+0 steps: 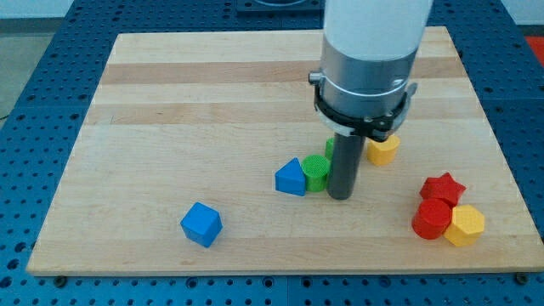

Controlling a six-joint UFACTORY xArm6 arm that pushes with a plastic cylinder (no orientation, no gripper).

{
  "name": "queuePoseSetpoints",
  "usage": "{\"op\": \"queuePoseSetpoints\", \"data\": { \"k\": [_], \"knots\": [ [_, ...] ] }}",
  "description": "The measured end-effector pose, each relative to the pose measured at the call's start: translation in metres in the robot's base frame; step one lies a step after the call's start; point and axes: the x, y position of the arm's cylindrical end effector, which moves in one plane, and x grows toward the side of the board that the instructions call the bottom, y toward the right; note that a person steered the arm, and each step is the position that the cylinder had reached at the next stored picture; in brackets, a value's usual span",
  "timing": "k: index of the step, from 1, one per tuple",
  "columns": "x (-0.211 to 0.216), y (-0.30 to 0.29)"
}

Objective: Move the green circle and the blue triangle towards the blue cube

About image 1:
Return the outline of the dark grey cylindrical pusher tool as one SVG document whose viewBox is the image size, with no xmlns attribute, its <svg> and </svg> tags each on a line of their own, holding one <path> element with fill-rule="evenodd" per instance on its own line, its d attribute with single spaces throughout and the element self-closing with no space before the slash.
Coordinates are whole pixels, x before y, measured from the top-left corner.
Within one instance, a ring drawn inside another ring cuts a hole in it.
<svg viewBox="0 0 544 306">
<path fill-rule="evenodd" d="M 336 133 L 333 142 L 327 193 L 335 200 L 347 200 L 354 191 L 365 138 Z"/>
</svg>

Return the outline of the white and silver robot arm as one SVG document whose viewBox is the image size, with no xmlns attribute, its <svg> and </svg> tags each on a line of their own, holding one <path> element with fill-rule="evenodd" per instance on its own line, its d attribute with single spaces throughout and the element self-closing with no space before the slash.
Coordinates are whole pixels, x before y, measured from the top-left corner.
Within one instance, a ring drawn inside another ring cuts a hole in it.
<svg viewBox="0 0 544 306">
<path fill-rule="evenodd" d="M 352 195 L 365 141 L 382 143 L 405 121 L 432 7 L 432 0 L 326 1 L 320 67 L 309 83 L 318 117 L 335 133 L 330 197 Z"/>
</svg>

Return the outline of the yellow block near arm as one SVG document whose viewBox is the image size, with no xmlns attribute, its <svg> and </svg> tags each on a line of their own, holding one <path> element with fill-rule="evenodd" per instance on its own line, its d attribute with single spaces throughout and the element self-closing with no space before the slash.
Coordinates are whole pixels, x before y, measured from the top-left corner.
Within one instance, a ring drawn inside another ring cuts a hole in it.
<svg viewBox="0 0 544 306">
<path fill-rule="evenodd" d="M 385 166 L 391 163 L 400 147 L 400 137 L 391 135 L 384 142 L 371 140 L 367 145 L 366 158 L 375 166 Z"/>
</svg>

